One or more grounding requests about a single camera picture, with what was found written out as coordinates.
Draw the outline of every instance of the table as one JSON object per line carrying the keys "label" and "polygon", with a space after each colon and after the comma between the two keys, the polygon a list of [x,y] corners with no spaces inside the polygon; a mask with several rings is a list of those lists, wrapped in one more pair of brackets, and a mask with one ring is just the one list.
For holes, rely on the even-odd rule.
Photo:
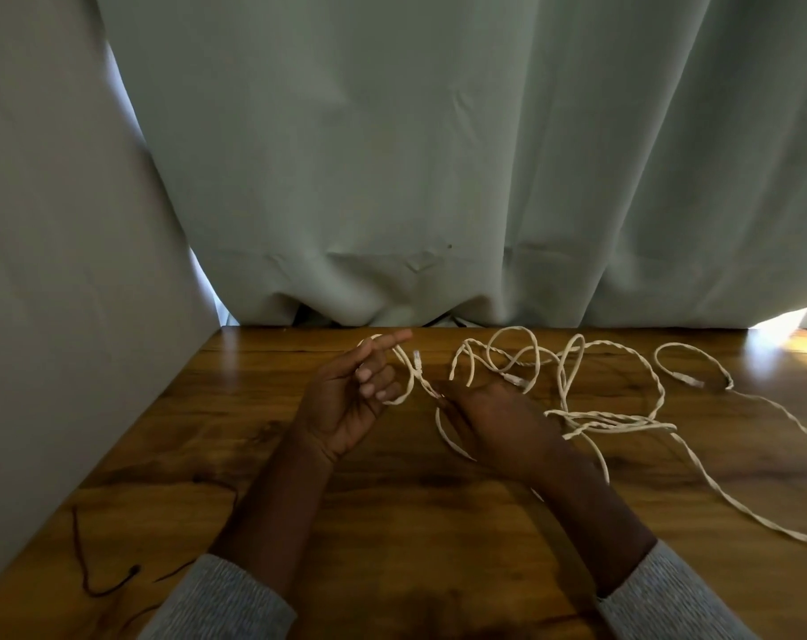
{"label": "table", "polygon": [[[121,438],[0,576],[0,637],[132,637],[182,572],[205,551],[288,426],[313,368],[375,329],[224,328]],[[415,331],[428,379],[446,377],[475,328]],[[563,348],[572,331],[537,330]],[[716,356],[736,387],[788,406],[807,426],[807,332],[774,343],[737,331],[585,331],[650,358],[665,341]],[[517,350],[524,333],[502,335]],[[807,532],[807,438],[767,405],[722,393],[701,357],[663,354],[671,369],[707,382],[662,381],[660,416],[712,476],[760,514]],[[477,382],[488,379],[478,369]],[[533,395],[557,404],[554,365]],[[592,348],[570,394],[577,410],[646,414],[657,394],[632,356]],[[290,600],[291,637],[609,637],[590,578],[556,521],[518,484],[455,456],[433,427],[433,403],[416,384],[337,468]],[[711,492],[663,432],[599,436],[612,483],[765,638],[807,637],[807,545],[760,527]],[[93,589],[139,575],[110,596],[80,588],[72,509]]]}

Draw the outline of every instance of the green-gray curtain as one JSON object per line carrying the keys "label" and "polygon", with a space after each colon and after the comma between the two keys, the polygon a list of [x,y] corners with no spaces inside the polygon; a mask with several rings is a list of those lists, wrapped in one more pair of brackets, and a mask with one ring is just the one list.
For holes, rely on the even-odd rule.
{"label": "green-gray curtain", "polygon": [[807,306],[807,0],[99,0],[241,323]]}

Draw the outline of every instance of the person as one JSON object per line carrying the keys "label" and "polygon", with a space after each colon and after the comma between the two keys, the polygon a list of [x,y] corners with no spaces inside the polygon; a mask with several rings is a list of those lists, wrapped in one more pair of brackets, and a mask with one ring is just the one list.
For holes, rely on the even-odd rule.
{"label": "person", "polygon": [[[386,353],[410,330],[365,340],[321,366],[296,418],[209,552],[140,638],[283,638],[285,602],[337,461],[402,395]],[[506,382],[435,382],[440,407],[479,462],[537,491],[590,571],[618,638],[755,638],[705,582],[643,525],[558,422]]]}

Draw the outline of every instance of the twisted white cable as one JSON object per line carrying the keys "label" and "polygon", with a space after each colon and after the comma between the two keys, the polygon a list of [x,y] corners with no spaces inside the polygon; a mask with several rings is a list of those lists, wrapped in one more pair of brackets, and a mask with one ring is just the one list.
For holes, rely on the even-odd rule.
{"label": "twisted white cable", "polygon": [[[510,353],[505,352],[501,348],[494,347],[494,341],[504,332],[507,330],[522,330],[523,332],[527,333],[530,337],[531,345],[526,346],[515,355],[510,355]],[[620,413],[608,413],[606,411],[570,411],[569,405],[567,402],[567,396],[569,394],[569,390],[572,386],[572,382],[575,380],[576,375],[578,374],[578,368],[581,365],[581,360],[584,356],[584,351],[594,345],[611,345],[615,348],[619,348],[620,350],[630,352],[634,356],[638,358],[638,360],[643,364],[644,368],[649,371],[649,375],[652,377],[655,387],[658,389],[658,400],[655,403],[653,410],[649,413],[648,416],[627,416]],[[485,358],[476,354],[474,352],[473,346],[479,346],[483,348],[485,351]],[[671,347],[682,347],[686,348],[690,351],[698,352],[700,355],[704,356],[710,362],[715,364],[720,370],[721,375],[726,379],[727,386],[726,390],[736,395],[740,395],[741,397],[746,397],[747,399],[756,400],[765,402],[770,404],[774,408],[778,408],[782,411],[782,413],[786,416],[786,418],[793,421],[804,434],[807,435],[807,427],[801,424],[800,420],[797,417],[793,416],[789,411],[774,402],[767,397],[762,397],[761,395],[750,395],[747,393],[738,392],[735,390],[735,382],[732,379],[732,376],[729,375],[729,372],[726,368],[724,368],[717,359],[713,356],[709,355],[707,352],[701,351],[699,348],[696,348],[692,345],[679,343],[677,341],[672,341],[671,343],[666,343],[660,345],[658,348],[655,349],[653,353],[653,361],[659,369],[664,371],[667,375],[671,376],[675,380],[679,380],[688,386],[702,388],[704,383],[700,380],[697,380],[694,377],[684,375],[683,373],[677,373],[672,370],[666,368],[659,360],[658,354],[664,350],[665,348]],[[412,392],[415,380],[417,379],[424,390],[430,394],[431,397],[439,397],[439,394],[433,389],[430,385],[430,382],[427,381],[424,376],[422,375],[422,365],[421,365],[421,356],[418,351],[415,351],[413,354],[413,361],[409,361],[409,357],[407,356],[406,352],[399,346],[396,345],[393,349],[393,352],[397,356],[397,358],[401,361],[401,363],[406,366],[407,370],[409,371],[409,380],[407,382],[406,392],[398,399],[392,402],[386,402],[386,404],[393,405],[393,404],[402,404],[409,394]],[[526,352],[534,353],[534,361],[533,362],[520,362],[519,359],[522,355],[526,354]],[[605,476],[606,482],[611,482],[610,474],[608,473],[608,465],[605,461],[605,457],[602,456],[602,452],[600,451],[599,447],[596,443],[590,438],[588,432],[590,433],[630,433],[630,432],[637,432],[637,431],[648,431],[650,429],[664,429],[667,431],[670,436],[679,444],[684,447],[685,451],[687,452],[688,457],[691,459],[699,470],[699,473],[702,474],[703,478],[706,479],[706,483],[708,483],[709,487],[714,490],[717,494],[719,494],[727,503],[732,505],[734,508],[738,509],[739,512],[744,513],[747,516],[750,516],[755,521],[760,523],[761,525],[771,528],[772,530],[776,530],[777,532],[782,532],[783,534],[788,535],[791,538],[795,538],[799,541],[803,541],[807,543],[807,534],[803,534],[803,532],[797,532],[795,530],[789,530],[785,527],[779,526],[770,519],[766,519],[765,517],[756,514],[753,512],[748,506],[742,504],[740,501],[735,499],[734,497],[730,496],[727,492],[723,490],[723,488],[706,472],[706,468],[703,467],[703,463],[700,462],[699,458],[693,450],[687,445],[687,442],[678,435],[676,431],[676,425],[672,424],[671,422],[662,422],[656,420],[656,416],[658,412],[661,410],[661,407],[664,406],[665,403],[665,387],[661,384],[661,380],[656,374],[655,370],[653,369],[652,365],[644,358],[642,354],[636,351],[633,348],[630,348],[626,345],[622,345],[617,343],[616,341],[608,341],[608,340],[596,340],[587,343],[584,341],[584,337],[577,333],[569,340],[566,344],[566,347],[563,351],[558,355],[554,352],[548,350],[547,348],[541,347],[537,343],[537,337],[527,328],[523,328],[522,326],[510,326],[509,328],[502,328],[498,330],[495,334],[492,335],[492,338],[489,340],[488,343],[483,343],[482,341],[478,341],[473,338],[465,339],[459,348],[457,348],[456,354],[454,354],[454,359],[451,362],[451,371],[449,374],[448,379],[452,380],[454,378],[454,373],[456,371],[457,362],[460,359],[461,354],[467,354],[469,358],[469,373],[468,379],[466,381],[466,386],[472,386],[472,382],[474,380],[474,371],[475,371],[475,361],[479,361],[483,364],[486,368],[488,368],[491,372],[502,376],[505,380],[509,381],[511,384],[514,384],[517,387],[522,388],[522,393],[526,393],[530,391],[531,388],[537,383],[537,378],[540,376],[540,368],[544,364],[549,364],[552,361],[557,363],[557,380],[558,380],[558,395],[560,397],[560,408],[550,408],[546,411],[543,411],[543,414],[546,416],[555,415],[561,416],[566,423],[569,425],[570,430],[568,433],[564,434],[564,438],[569,440],[576,436],[581,436],[584,438],[590,446],[593,448],[593,451],[596,454],[596,457],[599,459],[599,464],[602,467],[602,473]],[[492,361],[492,353],[504,356],[506,359],[506,364],[499,367]],[[567,361],[569,356],[572,353],[576,353],[574,360],[570,363],[570,368],[567,374]],[[510,374],[508,371],[513,368],[513,366],[521,366],[521,367],[533,367],[534,368],[534,376],[531,377],[529,380],[524,380],[518,376]],[[439,431],[439,435],[442,436],[442,439],[448,443],[451,449],[455,452],[468,458],[469,460],[475,461],[475,458],[472,458],[466,450],[452,441],[448,434],[445,433],[444,429],[442,428],[442,419],[441,419],[441,410],[440,408],[436,408],[436,428]]]}

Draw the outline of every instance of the person's right hand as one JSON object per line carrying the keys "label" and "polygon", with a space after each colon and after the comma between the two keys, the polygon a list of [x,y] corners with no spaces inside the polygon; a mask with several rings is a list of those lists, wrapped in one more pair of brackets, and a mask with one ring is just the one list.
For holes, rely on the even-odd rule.
{"label": "person's right hand", "polygon": [[560,435],[558,420],[504,381],[468,388],[452,381],[433,381],[443,398],[442,412],[478,462],[507,478],[531,485],[556,454],[571,449]]}

